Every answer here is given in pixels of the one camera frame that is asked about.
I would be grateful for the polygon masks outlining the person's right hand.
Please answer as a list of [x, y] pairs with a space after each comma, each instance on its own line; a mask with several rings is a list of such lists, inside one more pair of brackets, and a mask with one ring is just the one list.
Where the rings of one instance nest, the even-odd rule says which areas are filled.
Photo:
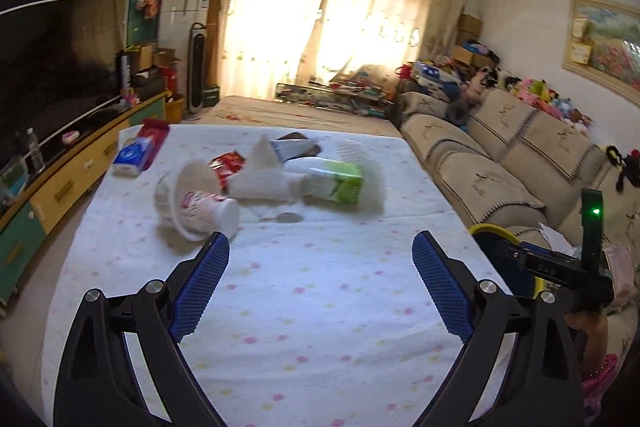
[[608, 321], [603, 312], [567, 313], [565, 322], [568, 327], [586, 336], [582, 361], [579, 362], [583, 379], [598, 373], [608, 354]]

